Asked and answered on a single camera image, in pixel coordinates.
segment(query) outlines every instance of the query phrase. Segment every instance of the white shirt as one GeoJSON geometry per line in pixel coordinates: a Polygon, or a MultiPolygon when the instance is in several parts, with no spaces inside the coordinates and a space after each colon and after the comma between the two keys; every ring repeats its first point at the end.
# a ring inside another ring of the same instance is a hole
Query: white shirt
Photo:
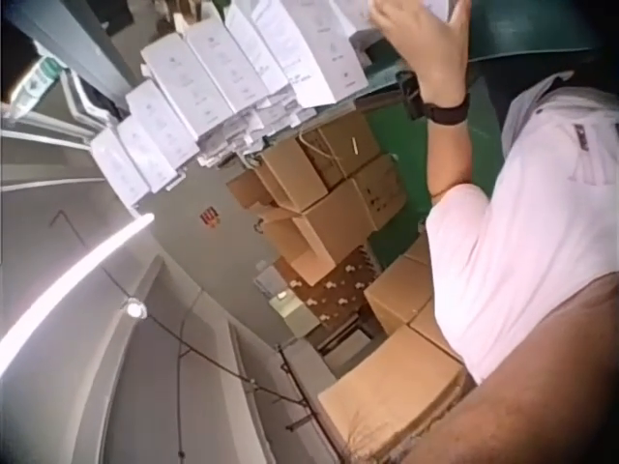
{"type": "Polygon", "coordinates": [[[579,88],[539,101],[543,85],[510,109],[492,198],[457,186],[427,219],[436,320],[478,383],[555,307],[619,271],[619,108],[579,88]]]}

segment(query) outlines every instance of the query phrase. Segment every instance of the hand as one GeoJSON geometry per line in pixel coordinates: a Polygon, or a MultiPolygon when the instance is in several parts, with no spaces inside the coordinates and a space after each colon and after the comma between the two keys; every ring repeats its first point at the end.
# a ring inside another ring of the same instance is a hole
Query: hand
{"type": "Polygon", "coordinates": [[[458,0],[447,23],[422,0],[373,0],[370,15],[417,75],[424,102],[453,107],[464,101],[471,0],[458,0]]]}

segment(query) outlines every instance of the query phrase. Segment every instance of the person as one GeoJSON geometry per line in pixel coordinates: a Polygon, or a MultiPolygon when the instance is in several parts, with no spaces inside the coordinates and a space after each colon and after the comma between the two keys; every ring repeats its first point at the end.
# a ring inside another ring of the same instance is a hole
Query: person
{"type": "Polygon", "coordinates": [[[448,22],[422,0],[373,0],[370,15],[427,106],[436,321],[479,385],[406,462],[567,462],[619,366],[619,103],[584,66],[495,105],[505,163],[488,199],[466,124],[471,0],[448,22]]]}

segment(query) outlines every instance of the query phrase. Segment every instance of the cable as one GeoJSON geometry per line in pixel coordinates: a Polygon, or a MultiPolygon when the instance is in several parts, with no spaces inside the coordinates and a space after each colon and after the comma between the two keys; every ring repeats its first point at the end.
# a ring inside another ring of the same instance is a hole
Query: cable
{"type": "Polygon", "coordinates": [[[159,319],[157,319],[152,314],[149,314],[147,316],[147,318],[151,319],[155,324],[157,324],[159,327],[161,327],[165,332],[167,332],[168,334],[170,334],[171,336],[173,336],[174,338],[179,340],[181,343],[183,343],[185,346],[187,346],[197,356],[199,356],[203,360],[207,361],[208,363],[211,363],[212,365],[218,367],[219,369],[223,370],[224,372],[230,374],[232,377],[236,377],[237,379],[239,379],[239,380],[241,380],[241,381],[243,381],[243,382],[245,382],[247,384],[250,384],[251,387],[254,390],[256,390],[257,392],[266,392],[268,394],[276,396],[277,398],[279,398],[279,399],[281,399],[283,401],[288,401],[288,402],[296,404],[298,406],[303,406],[303,407],[307,406],[306,402],[303,401],[303,400],[294,399],[294,398],[291,398],[291,397],[286,396],[284,394],[278,393],[275,390],[271,390],[271,389],[268,389],[266,387],[262,387],[262,386],[256,384],[254,379],[250,379],[249,377],[245,377],[244,375],[241,375],[241,374],[239,374],[237,372],[234,372],[233,370],[229,369],[225,365],[220,364],[219,362],[215,361],[214,359],[212,359],[208,355],[202,353],[200,350],[198,350],[194,346],[190,345],[187,341],[183,340],[180,336],[178,336],[176,333],[174,333],[171,329],[169,329],[164,323],[162,323],[159,319]]]}

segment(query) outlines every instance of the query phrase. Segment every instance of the green floor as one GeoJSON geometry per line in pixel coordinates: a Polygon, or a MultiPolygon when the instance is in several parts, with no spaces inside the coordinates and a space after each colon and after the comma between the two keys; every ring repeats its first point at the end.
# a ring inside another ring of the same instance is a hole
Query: green floor
{"type": "MultiPolygon", "coordinates": [[[[371,112],[368,121],[383,151],[394,155],[408,194],[406,207],[369,240],[378,261],[387,267],[412,244],[418,235],[418,222],[429,213],[426,122],[410,121],[401,104],[371,112]]],[[[473,181],[491,194],[503,157],[500,131],[483,81],[471,89],[469,129],[473,140],[473,181]]]]}

